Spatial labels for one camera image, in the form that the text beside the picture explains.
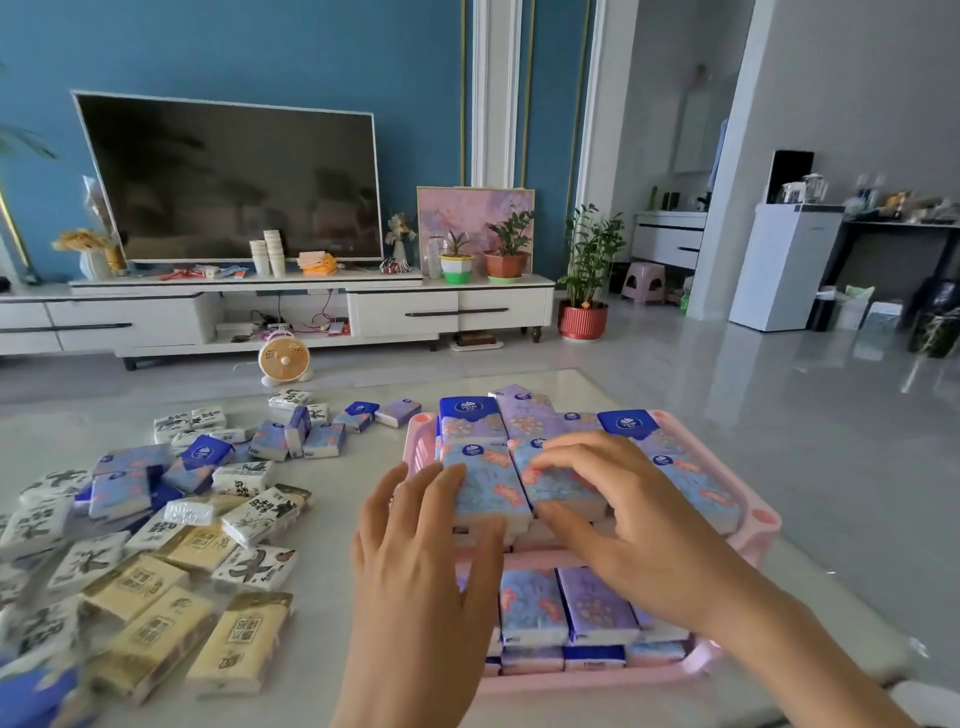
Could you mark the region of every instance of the plastic stool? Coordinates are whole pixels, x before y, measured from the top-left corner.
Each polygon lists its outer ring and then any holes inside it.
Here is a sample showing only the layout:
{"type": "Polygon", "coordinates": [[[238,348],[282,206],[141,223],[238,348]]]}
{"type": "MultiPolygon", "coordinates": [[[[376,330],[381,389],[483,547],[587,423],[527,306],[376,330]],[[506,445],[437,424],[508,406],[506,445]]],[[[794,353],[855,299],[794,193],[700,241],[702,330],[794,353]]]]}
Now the plastic stool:
{"type": "Polygon", "coordinates": [[[651,301],[663,303],[666,301],[666,271],[658,263],[631,263],[627,271],[627,279],[623,283],[620,296],[626,296],[638,303],[651,301]],[[659,282],[659,288],[652,288],[659,282]]]}

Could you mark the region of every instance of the glossy floor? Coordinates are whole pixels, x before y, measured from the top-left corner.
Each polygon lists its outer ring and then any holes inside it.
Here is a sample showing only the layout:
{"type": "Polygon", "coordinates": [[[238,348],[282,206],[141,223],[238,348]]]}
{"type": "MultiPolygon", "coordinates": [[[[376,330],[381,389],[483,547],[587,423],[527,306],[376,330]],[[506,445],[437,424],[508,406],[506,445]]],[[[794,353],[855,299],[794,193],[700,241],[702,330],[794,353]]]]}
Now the glossy floor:
{"type": "MultiPolygon", "coordinates": [[[[762,335],[676,308],[612,307],[588,345],[546,331],[498,351],[423,345],[315,353],[310,388],[578,368],[624,405],[666,409],[783,516],[788,538],[925,644],[925,678],[960,689],[960,364],[876,359],[847,333],[762,335]]],[[[107,355],[0,362],[0,415],[260,390],[247,357],[161,361],[128,373],[107,355]]],[[[3,458],[12,453],[2,451],[3,458]]]]}

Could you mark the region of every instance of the right hand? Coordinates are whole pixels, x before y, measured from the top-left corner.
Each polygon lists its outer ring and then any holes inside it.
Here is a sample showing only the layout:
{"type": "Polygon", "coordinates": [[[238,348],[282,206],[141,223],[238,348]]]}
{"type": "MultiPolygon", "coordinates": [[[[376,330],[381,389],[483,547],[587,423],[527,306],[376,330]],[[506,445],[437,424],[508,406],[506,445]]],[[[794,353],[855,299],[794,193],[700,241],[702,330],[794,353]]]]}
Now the right hand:
{"type": "Polygon", "coordinates": [[[625,437],[578,432],[547,441],[538,469],[572,468],[613,507],[616,538],[559,501],[537,517],[621,596],[655,617],[724,643],[747,613],[783,594],[744,561],[643,451],[625,437]]]}

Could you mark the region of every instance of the painting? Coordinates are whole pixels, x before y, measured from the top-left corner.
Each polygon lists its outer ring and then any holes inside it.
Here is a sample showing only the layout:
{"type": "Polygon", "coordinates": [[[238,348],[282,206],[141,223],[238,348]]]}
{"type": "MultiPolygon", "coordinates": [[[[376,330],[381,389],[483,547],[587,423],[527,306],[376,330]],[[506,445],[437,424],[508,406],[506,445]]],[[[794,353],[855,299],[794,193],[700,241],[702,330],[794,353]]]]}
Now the painting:
{"type": "MultiPolygon", "coordinates": [[[[487,223],[500,224],[514,212],[534,209],[532,189],[491,189],[488,187],[418,187],[417,219],[420,225],[420,269],[427,269],[426,255],[430,238],[448,231],[465,232],[470,239],[467,252],[474,255],[473,272],[487,274],[486,251],[499,246],[496,234],[487,223]]],[[[525,274],[533,266],[534,224],[527,233],[529,245],[525,274]]]]}

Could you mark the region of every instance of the hand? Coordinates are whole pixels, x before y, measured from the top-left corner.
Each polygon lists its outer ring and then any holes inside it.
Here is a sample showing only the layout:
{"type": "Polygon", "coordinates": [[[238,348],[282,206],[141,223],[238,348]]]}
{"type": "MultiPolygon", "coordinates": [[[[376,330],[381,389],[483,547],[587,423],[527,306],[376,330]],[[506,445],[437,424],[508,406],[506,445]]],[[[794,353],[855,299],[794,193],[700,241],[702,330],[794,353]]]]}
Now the hand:
{"type": "Polygon", "coordinates": [[[572,468],[603,494],[616,515],[615,539],[558,501],[538,505],[537,516],[601,579],[654,616],[723,643],[748,607],[780,593],[630,440],[563,435],[547,441],[531,465],[572,468]]]}
{"type": "Polygon", "coordinates": [[[453,728],[467,712],[498,619],[506,522],[482,530],[461,595],[453,510],[466,471],[435,463],[404,479],[401,463],[364,503],[351,550],[353,631],[331,725],[453,728]]]}

